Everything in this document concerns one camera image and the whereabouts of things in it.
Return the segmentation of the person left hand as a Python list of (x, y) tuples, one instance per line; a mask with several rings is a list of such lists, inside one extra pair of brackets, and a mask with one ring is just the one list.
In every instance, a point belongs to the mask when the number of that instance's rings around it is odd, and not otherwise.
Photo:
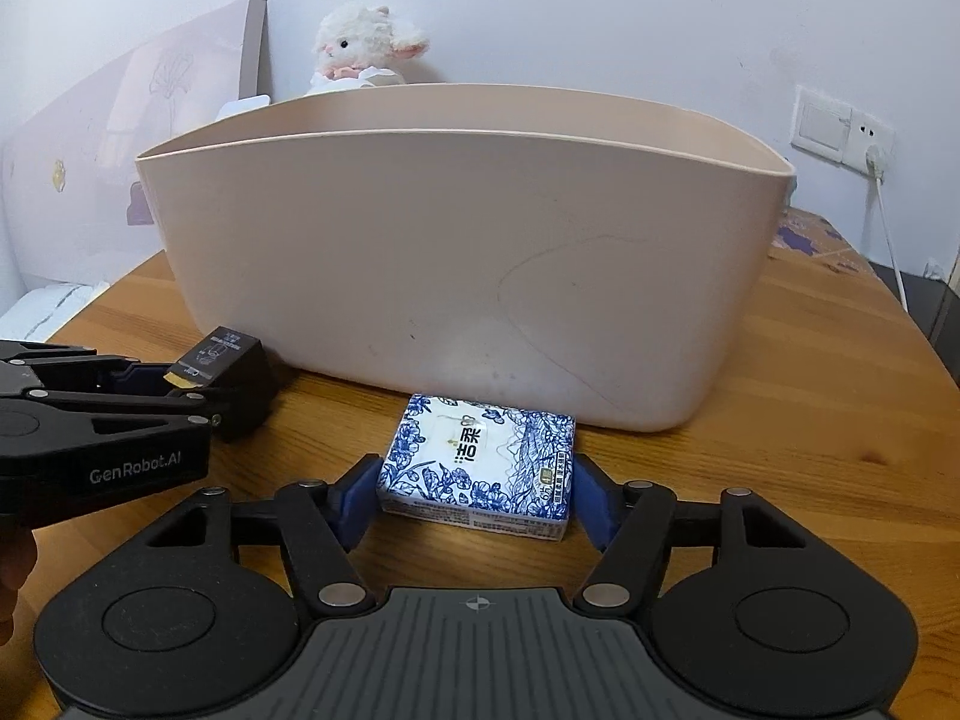
[(20, 590), (36, 567), (37, 544), (29, 530), (3, 525), (0, 532), (0, 645), (13, 637)]

